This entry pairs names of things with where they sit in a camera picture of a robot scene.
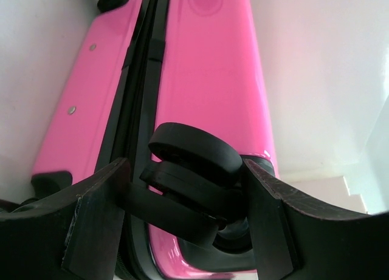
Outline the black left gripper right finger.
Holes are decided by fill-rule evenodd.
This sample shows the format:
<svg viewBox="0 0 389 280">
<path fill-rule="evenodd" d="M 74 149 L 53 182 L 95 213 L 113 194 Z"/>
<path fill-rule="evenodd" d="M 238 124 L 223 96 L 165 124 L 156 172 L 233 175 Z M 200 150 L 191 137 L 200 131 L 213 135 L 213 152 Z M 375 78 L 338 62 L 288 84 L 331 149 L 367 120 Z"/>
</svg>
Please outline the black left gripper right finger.
<svg viewBox="0 0 389 280">
<path fill-rule="evenodd" d="M 387 279 L 388 213 L 318 200 L 245 160 L 243 190 L 260 279 Z"/>
</svg>

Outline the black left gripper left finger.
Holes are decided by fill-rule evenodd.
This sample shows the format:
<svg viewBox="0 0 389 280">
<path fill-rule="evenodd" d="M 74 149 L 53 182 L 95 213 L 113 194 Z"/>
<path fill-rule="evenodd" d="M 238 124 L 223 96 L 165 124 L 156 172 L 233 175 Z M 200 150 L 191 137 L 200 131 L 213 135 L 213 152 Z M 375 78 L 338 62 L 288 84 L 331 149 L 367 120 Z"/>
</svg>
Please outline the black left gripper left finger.
<svg viewBox="0 0 389 280">
<path fill-rule="evenodd" d="M 1 279 L 113 279 L 130 165 L 1 213 Z"/>
</svg>

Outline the pink suitcase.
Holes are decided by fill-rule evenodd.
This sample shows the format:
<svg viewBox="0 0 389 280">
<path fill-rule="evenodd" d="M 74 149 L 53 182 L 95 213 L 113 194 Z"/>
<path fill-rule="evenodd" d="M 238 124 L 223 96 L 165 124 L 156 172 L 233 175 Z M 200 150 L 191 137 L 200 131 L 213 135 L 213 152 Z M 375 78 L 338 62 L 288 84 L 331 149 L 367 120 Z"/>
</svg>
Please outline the pink suitcase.
<svg viewBox="0 0 389 280">
<path fill-rule="evenodd" d="M 32 169 L 35 203 L 130 165 L 114 276 L 260 279 L 245 160 L 276 177 L 250 0 L 98 0 Z"/>
</svg>

